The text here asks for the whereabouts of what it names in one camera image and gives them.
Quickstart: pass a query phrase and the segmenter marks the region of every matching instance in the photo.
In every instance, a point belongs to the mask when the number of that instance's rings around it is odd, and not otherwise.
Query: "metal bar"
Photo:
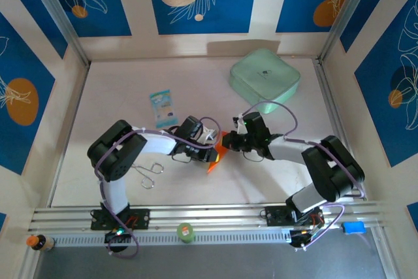
[[[23,258],[22,266],[18,271],[14,279],[32,279],[35,275],[39,260],[39,251],[34,251],[30,247],[26,248],[25,255]]]
[[[64,39],[71,46],[80,62],[87,68],[89,59],[84,52],[74,27],[70,23],[68,16],[65,14],[58,0],[41,0],[46,10],[54,20]]]
[[[367,227],[375,227],[384,223],[381,204],[378,202],[344,203],[346,213],[341,222],[362,221]],[[196,231],[242,231],[271,229],[260,211],[266,206],[284,204],[259,205],[192,205],[192,206],[139,206],[133,208],[149,208],[150,224],[147,231],[139,232],[174,232],[182,222],[191,223]],[[35,210],[29,232],[42,233],[94,233],[90,230],[90,211],[87,208],[39,208]],[[326,208],[324,219],[330,223],[337,211]],[[286,226],[285,229],[303,229],[303,227]]]
[[[325,44],[319,54],[319,60],[324,62],[328,53],[334,47],[335,43],[340,38],[342,32],[346,28],[348,22],[350,21],[357,5],[360,0],[346,0],[340,10],[340,13],[337,15],[334,24],[331,27],[331,30],[328,33],[328,37],[325,41]]]
[[[386,278],[388,279],[398,279],[400,278],[399,270],[396,267],[396,263],[393,258],[393,253],[391,247],[389,246],[389,241],[386,237],[384,227],[375,227],[372,228],[372,234],[376,248],[378,249],[378,254],[385,271]]]
[[[334,131],[334,134],[342,141],[344,146],[352,153],[324,68],[320,62],[315,59],[313,60],[313,67],[315,68],[319,87],[321,88],[328,115],[330,116],[332,130]]]

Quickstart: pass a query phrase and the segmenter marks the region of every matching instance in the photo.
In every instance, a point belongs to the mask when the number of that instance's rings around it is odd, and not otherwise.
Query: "translucent green box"
[[[268,49],[258,49],[231,68],[229,85],[251,105],[260,101],[284,103],[296,92],[300,73]],[[259,112],[269,114],[278,105],[261,104]]]

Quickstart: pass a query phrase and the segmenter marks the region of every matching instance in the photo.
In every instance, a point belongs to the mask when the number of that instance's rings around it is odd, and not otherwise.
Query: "wall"
[[[387,213],[385,230],[401,278],[416,278],[418,234],[406,212],[406,205],[418,200],[418,156],[412,156],[394,167],[390,166],[354,76],[356,69],[406,1],[381,0],[348,52],[345,53],[338,43],[326,60],[325,68],[355,157],[366,174],[369,198],[382,200],[388,205],[384,207]]]
[[[62,56],[39,0],[21,0]],[[318,55],[344,0],[59,0],[91,59]]]
[[[318,54],[327,33],[276,34],[284,0],[254,0],[248,33],[159,35],[152,0],[122,0],[132,37],[84,38],[93,59],[241,56],[266,46],[281,54]]]
[[[19,0],[0,0],[0,11],[55,78],[22,175],[0,167],[0,212],[7,214],[0,236],[0,276],[13,278],[22,263],[33,209],[48,198],[74,112],[70,102],[76,103],[85,71],[72,50],[61,59]]]

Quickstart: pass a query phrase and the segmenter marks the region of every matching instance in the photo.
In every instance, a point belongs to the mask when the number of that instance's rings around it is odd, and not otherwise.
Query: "white table surface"
[[[286,102],[299,120],[293,136],[315,140],[332,134],[312,60],[283,59],[301,73],[296,94]],[[211,116],[224,131],[233,130],[233,116],[249,108],[228,84],[229,69],[238,60],[202,57],[93,62],[52,206],[99,205],[99,186],[87,150],[119,119],[154,129],[151,93],[171,90],[180,123],[188,115]],[[271,133],[284,133],[293,126],[292,118],[281,108],[264,118]],[[125,175],[131,205],[282,202],[311,182],[302,165],[269,160],[254,163],[236,152],[228,152],[210,174],[205,163],[184,164],[159,154],[142,154],[137,159],[142,165],[153,162],[165,167],[164,173],[150,175],[155,179],[153,189],[141,187],[142,176],[135,170]]]

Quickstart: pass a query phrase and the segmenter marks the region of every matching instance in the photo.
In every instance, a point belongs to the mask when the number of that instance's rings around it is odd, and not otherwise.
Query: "purple cable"
[[[293,111],[292,110],[290,110],[289,109],[289,107],[287,107],[287,106],[285,106],[285,105],[283,105],[283,104],[281,104],[281,103],[278,103],[277,101],[261,101],[261,102],[259,102],[259,103],[257,103],[257,104],[255,104],[255,105],[253,105],[253,106],[251,106],[247,111],[245,111],[242,115],[243,116],[245,116],[252,108],[255,108],[255,107],[257,107],[258,105],[260,105],[260,104],[264,104],[264,103],[268,103],[268,104],[275,104],[275,105],[278,105],[278,106],[281,106],[282,108],[284,108],[284,109],[286,109],[287,110],[287,112],[288,113],[290,113],[290,115],[292,115],[292,117],[293,117],[293,120],[295,121],[295,126],[293,127],[293,129],[292,130],[290,130],[290,131],[288,131],[288,132],[286,132],[283,136],[284,137],[286,137],[287,135],[289,135],[290,133],[292,133],[294,130],[296,130],[297,128],[298,128],[298,125],[299,125],[299,123],[298,123],[298,119],[296,118],[296,115],[293,113]]]
[[[326,204],[323,205],[323,208],[326,207],[340,207],[341,208],[341,212],[337,215],[337,217],[334,218],[334,220],[324,229],[324,231],[322,231],[319,235],[317,235],[311,242],[309,242],[307,245],[305,245],[303,248],[304,250],[306,250],[307,248],[309,248],[313,243],[315,243],[316,241],[318,241],[343,215],[344,211],[346,210],[346,207],[343,204]]]
[[[124,140],[126,140],[131,135],[134,135],[134,134],[137,134],[137,133],[147,133],[147,134],[163,135],[165,137],[170,137],[170,138],[172,138],[174,140],[178,140],[180,142],[183,142],[183,143],[185,143],[187,145],[190,145],[192,147],[195,147],[195,148],[201,148],[201,149],[213,148],[221,140],[221,136],[222,136],[221,126],[219,125],[219,123],[215,119],[213,119],[211,117],[203,117],[201,120],[203,120],[203,119],[212,120],[213,122],[215,122],[216,127],[219,129],[217,139],[216,139],[215,143],[213,143],[211,145],[203,146],[203,145],[193,144],[192,142],[189,142],[188,140],[181,139],[180,137],[176,137],[176,136],[171,135],[170,133],[167,133],[165,131],[161,132],[161,131],[154,131],[154,130],[147,130],[147,129],[139,129],[139,130],[135,130],[135,131],[128,132],[127,134],[125,134],[124,136],[122,136],[119,140],[117,140],[113,144],[113,146],[111,148],[109,148],[109,150],[106,153],[104,153],[104,155],[102,156],[102,158],[99,159],[99,161],[97,162],[96,166],[94,167],[94,173],[95,173],[96,177],[100,180],[100,193],[101,193],[101,196],[102,196],[102,199],[103,199],[103,205],[109,211],[109,213],[112,215],[112,217],[118,222],[118,224],[120,224],[128,232],[128,234],[131,236],[131,238],[133,238],[133,240],[135,241],[136,247],[137,247],[135,253],[133,253],[131,255],[112,254],[115,257],[122,258],[122,259],[131,259],[131,258],[134,258],[138,254],[138,252],[139,252],[139,242],[138,242],[138,239],[136,238],[136,236],[133,234],[132,230],[130,230],[130,228],[128,228],[118,218],[118,216],[114,213],[114,211],[110,207],[108,201],[106,200],[105,190],[104,190],[104,187],[103,187],[103,180],[104,180],[104,178],[103,178],[103,175],[99,171],[99,168],[100,168],[101,164],[116,149],[116,147],[118,147],[118,145],[120,145]],[[110,242],[108,243],[107,250],[109,251],[109,253],[112,252],[110,250]]]

